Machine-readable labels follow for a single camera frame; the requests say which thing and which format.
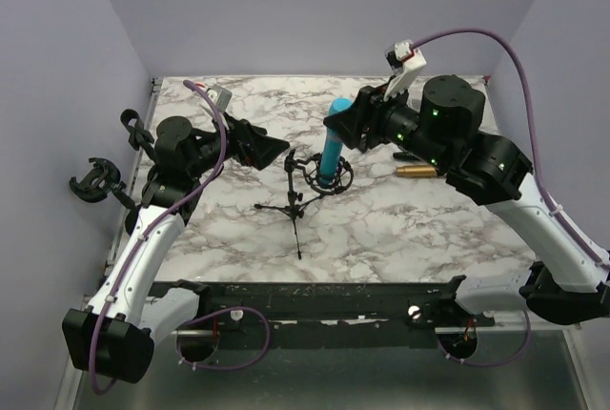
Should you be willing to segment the gold microphone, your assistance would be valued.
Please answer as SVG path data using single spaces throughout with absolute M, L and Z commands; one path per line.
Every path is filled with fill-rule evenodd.
M 404 178 L 439 177 L 438 171 L 429 165 L 408 165 L 396 168 L 396 176 Z

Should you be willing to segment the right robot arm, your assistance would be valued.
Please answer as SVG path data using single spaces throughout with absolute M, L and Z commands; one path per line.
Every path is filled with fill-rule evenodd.
M 480 130 L 485 96 L 455 75 L 425 82 L 419 110 L 402 93 L 363 87 L 345 111 L 324 124 L 350 149 L 397 145 L 430 164 L 446 183 L 501 218 L 534 252 L 523 272 L 459 277 L 438 303 L 440 318 L 458 326 L 471 315 L 530 311 L 558 325 L 609 315 L 609 254 L 594 258 L 563 231 L 559 212 L 545 204 L 529 158 L 510 139 Z

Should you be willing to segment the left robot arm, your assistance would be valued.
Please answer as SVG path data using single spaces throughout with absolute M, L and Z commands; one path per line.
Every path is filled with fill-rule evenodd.
M 125 194 L 119 170 L 107 159 L 92 158 L 90 172 L 70 180 L 71 191 L 87 203 L 114 195 L 129 211 L 125 229 L 130 236 L 87 307 L 64 316 L 62 331 L 76 369 L 137 383 L 155 347 L 172 331 L 185 324 L 199 329 L 210 321 L 204 285 L 178 282 L 155 302 L 148 300 L 160 265 L 226 160 L 262 171 L 290 147 L 245 119 L 224 118 L 225 129 L 206 132 L 185 117 L 171 116 L 150 133 L 136 111 L 122 112 L 130 145 L 144 150 L 153 163 L 139 204 Z

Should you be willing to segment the black round-base mic stand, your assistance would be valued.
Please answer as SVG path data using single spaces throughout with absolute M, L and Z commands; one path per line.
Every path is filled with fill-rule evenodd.
M 147 174 L 147 180 L 160 181 L 160 169 L 158 168 L 158 157 L 154 148 L 155 139 L 150 131 L 148 131 L 140 115 L 132 109 L 124 110 L 120 115 L 120 122 L 129 134 L 128 142 L 130 146 L 136 150 L 143 150 L 148 159 L 153 163 Z

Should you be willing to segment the black microphone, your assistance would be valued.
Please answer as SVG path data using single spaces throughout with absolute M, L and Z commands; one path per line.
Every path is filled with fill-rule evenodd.
M 407 152 L 396 152 L 393 153 L 393 159 L 402 162 L 418 162 L 419 158 L 413 154 Z

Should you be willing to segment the blue microphone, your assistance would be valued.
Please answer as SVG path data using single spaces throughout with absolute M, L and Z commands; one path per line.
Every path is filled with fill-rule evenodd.
M 328 110 L 327 116 L 344 112 L 352 106 L 352 102 L 344 97 L 335 99 Z M 323 150 L 319 160 L 317 180 L 319 186 L 330 189 L 343 172 L 341 153 L 343 143 L 339 136 L 328 129 L 325 136 Z

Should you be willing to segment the black tripod mic stand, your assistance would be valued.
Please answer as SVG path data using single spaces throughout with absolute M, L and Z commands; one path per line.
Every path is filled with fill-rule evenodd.
M 305 210 L 312 203 L 325 197 L 342 195 L 348 191 L 354 181 L 354 170 L 351 164 L 341 155 L 335 173 L 330 177 L 322 174 L 322 153 L 309 156 L 306 159 L 297 158 L 295 150 L 290 150 L 284 159 L 284 172 L 287 175 L 287 201 L 285 206 L 262 205 L 256 203 L 254 208 L 262 211 L 277 211 L 288 217 L 293 225 L 297 258 L 302 259 L 299 234 L 296 222 L 302 219 Z M 316 196 L 304 200 L 304 194 L 295 189 L 295 176 L 303 178 L 307 187 L 316 193 Z

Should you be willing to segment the black round-base shockmount stand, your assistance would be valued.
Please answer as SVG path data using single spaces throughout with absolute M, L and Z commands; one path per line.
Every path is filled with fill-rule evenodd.
M 131 235 L 138 218 L 139 208 L 126 193 L 127 184 L 122 181 L 120 170 L 108 159 L 92 157 L 90 171 L 78 181 L 75 176 L 69 180 L 70 190 L 87 203 L 98 203 L 113 195 L 128 211 L 124 221 L 125 231 Z

